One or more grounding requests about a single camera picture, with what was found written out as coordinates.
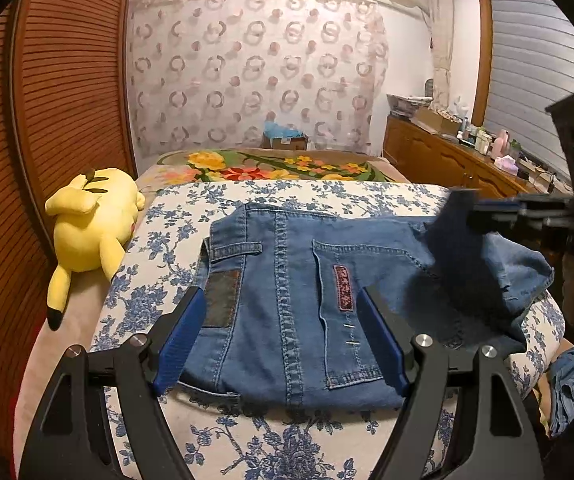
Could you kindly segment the blue denim jeans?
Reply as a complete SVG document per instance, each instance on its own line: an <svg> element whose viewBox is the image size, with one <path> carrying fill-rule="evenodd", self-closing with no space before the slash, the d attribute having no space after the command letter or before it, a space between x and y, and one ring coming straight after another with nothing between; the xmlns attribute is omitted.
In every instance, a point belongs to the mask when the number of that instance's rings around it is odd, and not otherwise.
<svg viewBox="0 0 574 480"><path fill-rule="evenodd" d="M203 241L207 314L180 381L289 408L398 408L357 315L362 289L447 348L509 356L526 348L522 318L553 277L539 252L462 220L248 204Z"/></svg>

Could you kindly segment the blue garment beside bed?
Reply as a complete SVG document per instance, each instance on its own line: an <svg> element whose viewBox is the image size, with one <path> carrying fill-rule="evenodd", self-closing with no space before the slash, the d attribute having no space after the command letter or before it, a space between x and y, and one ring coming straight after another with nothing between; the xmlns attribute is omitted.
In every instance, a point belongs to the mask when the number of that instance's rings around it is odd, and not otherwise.
<svg viewBox="0 0 574 480"><path fill-rule="evenodd" d="M574 421L574 347L562 352L547 373L552 393L550 435L561 436Z"/></svg>

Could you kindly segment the pink tissue box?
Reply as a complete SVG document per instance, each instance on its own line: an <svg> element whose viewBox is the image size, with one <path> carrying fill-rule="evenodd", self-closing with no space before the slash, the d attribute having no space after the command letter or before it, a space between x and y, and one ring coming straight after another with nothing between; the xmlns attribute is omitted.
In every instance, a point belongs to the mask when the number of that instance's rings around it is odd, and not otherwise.
<svg viewBox="0 0 574 480"><path fill-rule="evenodd" d="M517 176L519 172L515 159L509 155L496 157L496 159L494 159L494 166L512 176Z"/></svg>

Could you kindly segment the long wooden sideboard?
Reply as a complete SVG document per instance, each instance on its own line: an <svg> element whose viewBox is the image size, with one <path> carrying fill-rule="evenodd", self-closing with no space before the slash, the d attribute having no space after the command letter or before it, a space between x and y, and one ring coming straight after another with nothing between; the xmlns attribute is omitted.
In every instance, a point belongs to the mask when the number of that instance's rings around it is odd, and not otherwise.
<svg viewBox="0 0 574 480"><path fill-rule="evenodd" d="M413 183L474 188L483 198L540 194L533 183L497 168L490 157L389 116L383 156Z"/></svg>

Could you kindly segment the open cardboard box on sideboard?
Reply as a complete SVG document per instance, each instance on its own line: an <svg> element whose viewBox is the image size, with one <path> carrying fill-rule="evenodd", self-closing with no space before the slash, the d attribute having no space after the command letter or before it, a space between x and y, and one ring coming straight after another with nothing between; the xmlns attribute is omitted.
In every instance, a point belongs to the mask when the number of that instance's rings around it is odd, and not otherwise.
<svg viewBox="0 0 574 480"><path fill-rule="evenodd" d="M462 122L444 112L436 112L429 107L419 107L412 117L412 122L431 134L456 136Z"/></svg>

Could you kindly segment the grey window roller shutter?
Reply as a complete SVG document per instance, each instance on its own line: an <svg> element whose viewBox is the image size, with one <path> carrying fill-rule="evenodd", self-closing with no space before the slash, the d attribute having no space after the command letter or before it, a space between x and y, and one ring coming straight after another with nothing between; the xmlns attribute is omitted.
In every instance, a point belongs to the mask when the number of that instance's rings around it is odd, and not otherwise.
<svg viewBox="0 0 574 480"><path fill-rule="evenodd" d="M546 108L574 93L574 26L552 0L490 0L491 72L483 127L567 177Z"/></svg>

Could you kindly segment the blue floral white bedsheet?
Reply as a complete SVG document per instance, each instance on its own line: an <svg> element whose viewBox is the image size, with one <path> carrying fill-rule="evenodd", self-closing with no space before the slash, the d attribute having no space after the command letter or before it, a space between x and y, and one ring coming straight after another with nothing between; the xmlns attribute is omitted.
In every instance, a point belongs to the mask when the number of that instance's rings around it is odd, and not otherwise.
<svg viewBox="0 0 574 480"><path fill-rule="evenodd" d="M96 351L151 329L198 286L200 252L213 222L260 204L345 219L436 218L450 193L438 185L345 180L197 182L159 191L110 283L92 341ZM500 358L520 394L543 374L564 338L549 286L526 309L526 348ZM160 406L185 464L198 479L364 479L398 408L289 408L211 398L180 378Z"/></svg>

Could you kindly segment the yellow plush toy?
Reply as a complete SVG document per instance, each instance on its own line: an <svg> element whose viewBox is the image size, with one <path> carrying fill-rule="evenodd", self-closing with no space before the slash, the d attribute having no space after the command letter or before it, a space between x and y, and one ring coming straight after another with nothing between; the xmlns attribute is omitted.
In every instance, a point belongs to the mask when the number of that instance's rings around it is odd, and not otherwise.
<svg viewBox="0 0 574 480"><path fill-rule="evenodd" d="M72 274L101 269L107 280L114 277L144 207L145 196L118 168L79 174L48 198L57 259L46 294L51 330L62 324Z"/></svg>

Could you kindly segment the cardboard box with blue cloth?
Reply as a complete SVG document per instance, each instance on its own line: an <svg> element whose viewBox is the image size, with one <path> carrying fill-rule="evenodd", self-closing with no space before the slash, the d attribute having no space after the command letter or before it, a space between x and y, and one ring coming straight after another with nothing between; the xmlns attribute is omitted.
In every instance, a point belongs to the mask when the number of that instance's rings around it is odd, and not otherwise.
<svg viewBox="0 0 574 480"><path fill-rule="evenodd" d="M261 148L283 151L305 151L309 138L300 130L278 125L276 122L265 122Z"/></svg>

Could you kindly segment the colourful floral blanket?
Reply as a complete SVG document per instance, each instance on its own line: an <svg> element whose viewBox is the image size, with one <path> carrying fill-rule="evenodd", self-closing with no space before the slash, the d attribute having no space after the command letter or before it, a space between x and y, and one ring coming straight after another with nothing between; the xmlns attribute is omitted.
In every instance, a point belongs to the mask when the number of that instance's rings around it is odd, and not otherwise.
<svg viewBox="0 0 574 480"><path fill-rule="evenodd" d="M162 155L136 184L142 193L153 195L172 185L251 180L407 181L383 157L339 151L199 148Z"/></svg>

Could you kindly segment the circle patterned curtain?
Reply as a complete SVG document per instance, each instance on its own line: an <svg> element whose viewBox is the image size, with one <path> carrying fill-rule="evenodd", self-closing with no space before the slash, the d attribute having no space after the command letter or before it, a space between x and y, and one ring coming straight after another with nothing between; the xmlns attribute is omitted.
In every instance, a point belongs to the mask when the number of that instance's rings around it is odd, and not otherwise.
<svg viewBox="0 0 574 480"><path fill-rule="evenodd" d="M388 56L369 0L131 0L135 152L254 148L273 124L365 152Z"/></svg>

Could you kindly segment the wooden louvred wardrobe door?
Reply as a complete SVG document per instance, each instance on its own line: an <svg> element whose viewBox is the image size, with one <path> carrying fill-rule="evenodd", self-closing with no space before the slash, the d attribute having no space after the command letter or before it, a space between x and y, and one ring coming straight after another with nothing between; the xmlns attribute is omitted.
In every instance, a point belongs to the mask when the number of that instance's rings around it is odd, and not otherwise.
<svg viewBox="0 0 574 480"><path fill-rule="evenodd" d="M135 169L128 0L0 0L0 479L55 268L48 196L95 168Z"/></svg>

